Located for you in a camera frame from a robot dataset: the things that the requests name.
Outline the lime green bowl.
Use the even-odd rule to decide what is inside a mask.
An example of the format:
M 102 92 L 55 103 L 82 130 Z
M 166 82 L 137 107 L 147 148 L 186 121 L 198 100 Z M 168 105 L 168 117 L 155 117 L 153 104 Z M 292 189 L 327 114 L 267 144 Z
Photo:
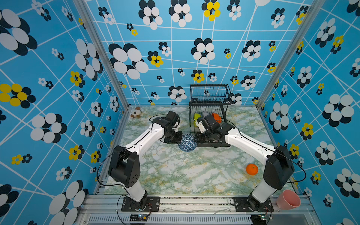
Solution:
M 199 113 L 194 114 L 194 127 L 198 127 L 198 119 L 201 118 L 201 115 Z

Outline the orange plastic bowl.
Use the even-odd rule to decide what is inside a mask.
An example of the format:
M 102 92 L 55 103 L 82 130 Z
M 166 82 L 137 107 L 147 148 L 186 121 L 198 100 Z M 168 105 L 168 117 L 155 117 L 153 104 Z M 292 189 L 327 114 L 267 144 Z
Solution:
M 217 123 L 219 123 L 219 124 L 222 123 L 222 118 L 221 118 L 221 116 L 220 116 L 219 114 L 213 112 L 213 113 L 212 113 L 212 116 L 213 116 L 214 120 L 215 120 Z

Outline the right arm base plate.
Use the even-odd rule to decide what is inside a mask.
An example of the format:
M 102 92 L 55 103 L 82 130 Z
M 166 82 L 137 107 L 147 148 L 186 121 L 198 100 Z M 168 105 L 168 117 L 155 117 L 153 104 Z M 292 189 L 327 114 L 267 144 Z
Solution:
M 253 197 L 233 197 L 231 205 L 235 207 L 236 212 L 274 212 L 271 199 L 268 198 L 265 202 L 261 203 Z

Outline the blue patterned bowl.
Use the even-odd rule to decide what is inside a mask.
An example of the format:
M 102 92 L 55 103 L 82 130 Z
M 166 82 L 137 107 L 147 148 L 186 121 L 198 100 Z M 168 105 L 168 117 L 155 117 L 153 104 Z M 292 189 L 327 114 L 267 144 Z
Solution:
M 191 152 L 195 150 L 195 148 L 197 147 L 195 136 L 192 134 L 184 134 L 178 146 L 183 152 Z

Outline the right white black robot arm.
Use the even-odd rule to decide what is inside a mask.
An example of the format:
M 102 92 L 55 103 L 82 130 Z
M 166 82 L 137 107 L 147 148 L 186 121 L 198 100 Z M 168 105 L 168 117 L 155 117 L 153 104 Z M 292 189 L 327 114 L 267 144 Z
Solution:
M 262 181 L 247 198 L 249 208 L 258 211 L 277 191 L 281 190 L 294 173 L 294 166 L 286 147 L 267 145 L 240 132 L 233 124 L 219 124 L 212 115 L 196 120 L 201 134 L 209 142 L 222 142 L 245 151 L 265 168 Z

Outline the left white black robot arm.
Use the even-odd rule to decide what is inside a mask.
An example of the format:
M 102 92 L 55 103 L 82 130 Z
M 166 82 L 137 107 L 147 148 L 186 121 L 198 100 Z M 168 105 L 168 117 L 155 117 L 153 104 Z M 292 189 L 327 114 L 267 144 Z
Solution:
M 149 128 L 137 139 L 125 146 L 116 146 L 111 155 L 108 175 L 120 183 L 128 197 L 139 208 L 147 202 L 147 191 L 141 186 L 140 157 L 158 140 L 167 144 L 178 144 L 182 140 L 182 132 L 178 130 L 180 117 L 169 111 L 164 117 L 156 117 Z

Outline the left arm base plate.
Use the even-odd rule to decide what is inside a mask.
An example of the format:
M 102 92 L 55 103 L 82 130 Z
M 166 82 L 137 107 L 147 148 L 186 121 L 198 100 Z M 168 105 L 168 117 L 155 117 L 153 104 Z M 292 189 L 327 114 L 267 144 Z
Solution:
M 121 204 L 122 212 L 158 212 L 160 206 L 159 196 L 148 196 L 145 200 L 136 202 L 130 197 L 124 197 Z

